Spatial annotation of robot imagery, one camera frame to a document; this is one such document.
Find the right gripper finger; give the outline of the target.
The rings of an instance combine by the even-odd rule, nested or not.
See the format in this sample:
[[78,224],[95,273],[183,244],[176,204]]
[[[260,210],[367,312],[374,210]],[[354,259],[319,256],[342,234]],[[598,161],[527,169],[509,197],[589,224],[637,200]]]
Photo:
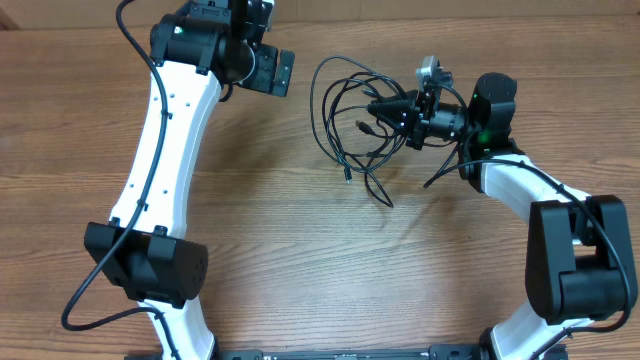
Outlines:
[[380,115],[379,122],[386,133],[384,138],[404,137],[407,141],[423,140],[423,120],[421,113],[397,113]]
[[366,106],[369,114],[376,118],[401,120],[404,117],[414,117],[420,112],[414,99],[372,101]]

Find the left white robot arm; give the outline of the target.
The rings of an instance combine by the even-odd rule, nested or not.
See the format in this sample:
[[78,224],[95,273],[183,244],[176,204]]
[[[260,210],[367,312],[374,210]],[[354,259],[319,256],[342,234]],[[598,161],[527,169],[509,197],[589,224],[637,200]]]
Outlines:
[[150,96],[126,186],[84,245],[97,274],[149,316],[164,359],[213,359],[217,343],[199,293],[204,245],[186,239],[187,202],[204,130],[235,88],[283,97],[295,56],[266,45],[271,1],[189,1],[164,15],[142,56]]

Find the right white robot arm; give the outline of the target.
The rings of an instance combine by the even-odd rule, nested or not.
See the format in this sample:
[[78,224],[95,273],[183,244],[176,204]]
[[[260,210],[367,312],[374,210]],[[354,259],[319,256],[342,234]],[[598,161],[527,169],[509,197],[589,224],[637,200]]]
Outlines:
[[368,91],[367,111],[414,149],[429,137],[455,143],[458,161],[446,161],[435,176],[459,172],[528,226],[527,299],[483,333],[474,358],[564,359],[563,339],[621,328],[639,293],[622,200],[565,185],[517,147],[510,136],[517,83],[507,75],[482,75],[470,101],[458,104],[441,100],[453,90],[450,73],[419,81],[419,89],[390,97]]

